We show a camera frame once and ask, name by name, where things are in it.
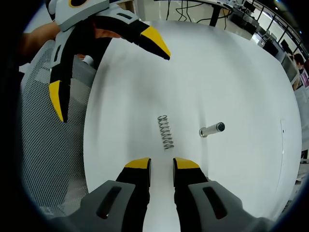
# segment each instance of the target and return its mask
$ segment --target human arm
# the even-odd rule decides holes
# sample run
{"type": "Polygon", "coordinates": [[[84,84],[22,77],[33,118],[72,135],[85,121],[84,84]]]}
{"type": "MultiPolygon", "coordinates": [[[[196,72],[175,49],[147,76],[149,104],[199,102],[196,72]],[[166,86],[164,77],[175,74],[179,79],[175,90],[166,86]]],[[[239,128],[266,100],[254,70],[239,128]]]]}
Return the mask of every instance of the human arm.
{"type": "Polygon", "coordinates": [[[24,33],[19,43],[19,63],[30,62],[40,48],[48,40],[54,40],[59,32],[59,26],[51,22],[36,28],[31,33],[24,33]]]}

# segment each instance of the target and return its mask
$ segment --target desk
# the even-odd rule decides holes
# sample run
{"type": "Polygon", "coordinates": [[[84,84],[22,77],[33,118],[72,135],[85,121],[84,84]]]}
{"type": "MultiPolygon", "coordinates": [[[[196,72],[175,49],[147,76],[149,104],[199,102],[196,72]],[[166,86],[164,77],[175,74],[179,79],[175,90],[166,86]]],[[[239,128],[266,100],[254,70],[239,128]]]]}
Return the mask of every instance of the desk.
{"type": "Polygon", "coordinates": [[[171,51],[169,61],[113,39],[98,69],[84,127],[89,192],[115,180],[127,162],[151,157],[145,231],[177,231],[169,227],[178,221],[172,184],[177,156],[197,162],[250,214],[276,219],[292,192],[301,154],[299,111],[281,64],[251,41],[218,28],[151,24],[171,51]],[[166,151],[161,115],[169,117],[175,145],[166,151]],[[199,136],[201,127],[220,121],[224,132],[199,136]]]}

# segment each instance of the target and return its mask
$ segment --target gray gripper base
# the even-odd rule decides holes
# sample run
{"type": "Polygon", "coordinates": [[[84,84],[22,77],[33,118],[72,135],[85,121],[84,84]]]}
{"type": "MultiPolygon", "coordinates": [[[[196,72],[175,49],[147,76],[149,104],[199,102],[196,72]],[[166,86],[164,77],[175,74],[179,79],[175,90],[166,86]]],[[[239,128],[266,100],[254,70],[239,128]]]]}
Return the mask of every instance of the gray gripper base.
{"type": "Polygon", "coordinates": [[[272,224],[244,211],[241,200],[216,181],[192,184],[189,189],[197,205],[203,232],[265,232],[272,224]],[[206,192],[215,194],[207,196],[206,192]]]}
{"type": "Polygon", "coordinates": [[[135,185],[117,181],[106,181],[93,192],[87,194],[81,201],[81,207],[73,214],[64,218],[55,218],[52,223],[60,226],[66,224],[70,229],[80,232],[120,232],[126,206],[133,193],[135,185]],[[104,207],[104,199],[108,198],[110,191],[118,192],[106,218],[98,216],[100,208],[104,207]]]}

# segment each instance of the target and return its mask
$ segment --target human hand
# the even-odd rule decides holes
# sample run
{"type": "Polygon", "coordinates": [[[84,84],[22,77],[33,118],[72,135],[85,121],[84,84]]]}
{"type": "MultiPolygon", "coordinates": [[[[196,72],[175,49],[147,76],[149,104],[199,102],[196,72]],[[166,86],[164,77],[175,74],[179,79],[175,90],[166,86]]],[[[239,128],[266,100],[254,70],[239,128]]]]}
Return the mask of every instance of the human hand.
{"type": "Polygon", "coordinates": [[[98,29],[96,28],[96,25],[93,23],[93,27],[94,27],[94,33],[95,33],[95,38],[120,38],[121,36],[118,35],[115,32],[112,32],[110,30],[104,30],[104,29],[98,29]]]}

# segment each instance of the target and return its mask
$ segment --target black desk leg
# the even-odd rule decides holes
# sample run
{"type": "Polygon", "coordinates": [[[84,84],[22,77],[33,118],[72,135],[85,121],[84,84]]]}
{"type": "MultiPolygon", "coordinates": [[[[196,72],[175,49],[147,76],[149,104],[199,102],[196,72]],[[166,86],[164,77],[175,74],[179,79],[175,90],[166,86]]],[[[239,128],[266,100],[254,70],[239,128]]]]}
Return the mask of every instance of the black desk leg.
{"type": "Polygon", "coordinates": [[[215,27],[218,21],[221,7],[217,5],[214,5],[212,7],[213,7],[213,11],[212,11],[212,16],[211,16],[211,22],[209,25],[215,27]]]}

